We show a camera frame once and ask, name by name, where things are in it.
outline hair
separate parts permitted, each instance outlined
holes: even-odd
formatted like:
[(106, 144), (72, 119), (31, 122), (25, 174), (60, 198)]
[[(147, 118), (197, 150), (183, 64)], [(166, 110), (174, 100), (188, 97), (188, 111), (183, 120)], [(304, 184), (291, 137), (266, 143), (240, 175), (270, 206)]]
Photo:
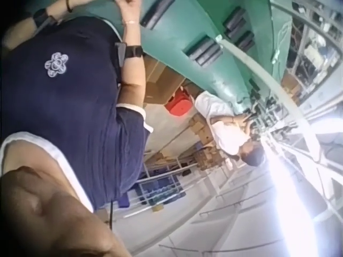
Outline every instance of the hair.
[(251, 152), (247, 154), (242, 154), (241, 158), (242, 161), (249, 166), (260, 166), (265, 159), (263, 146), (261, 144), (255, 146)]

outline wrist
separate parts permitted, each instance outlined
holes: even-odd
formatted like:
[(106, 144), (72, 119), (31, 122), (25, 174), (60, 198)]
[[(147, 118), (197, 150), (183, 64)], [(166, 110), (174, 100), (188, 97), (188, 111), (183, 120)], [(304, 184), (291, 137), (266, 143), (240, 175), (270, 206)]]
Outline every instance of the wrist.
[(140, 25), (129, 24), (124, 27), (124, 42), (128, 46), (140, 46)]

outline embroidered flower logo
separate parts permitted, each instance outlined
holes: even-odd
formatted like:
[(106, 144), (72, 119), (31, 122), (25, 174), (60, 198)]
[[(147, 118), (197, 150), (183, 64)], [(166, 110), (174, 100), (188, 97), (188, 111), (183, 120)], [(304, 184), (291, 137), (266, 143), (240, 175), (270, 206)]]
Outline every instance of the embroidered flower logo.
[(45, 62), (45, 69), (48, 70), (49, 77), (53, 78), (57, 74), (63, 74), (66, 71), (66, 62), (68, 61), (68, 55), (62, 55), (60, 52), (56, 52), (51, 56), (51, 60)]

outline bracelet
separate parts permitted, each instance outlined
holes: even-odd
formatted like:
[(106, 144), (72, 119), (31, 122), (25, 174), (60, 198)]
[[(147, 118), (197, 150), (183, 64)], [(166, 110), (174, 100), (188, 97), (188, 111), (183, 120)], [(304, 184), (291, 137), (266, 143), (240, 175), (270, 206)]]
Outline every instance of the bracelet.
[(138, 22), (134, 21), (134, 20), (129, 20), (129, 21), (123, 21), (124, 25), (132, 25), (132, 24), (136, 24)]
[(65, 4), (66, 4), (66, 9), (68, 10), (68, 13), (71, 13), (73, 12), (73, 9), (70, 8), (70, 5), (69, 5), (69, 0), (65, 0)]

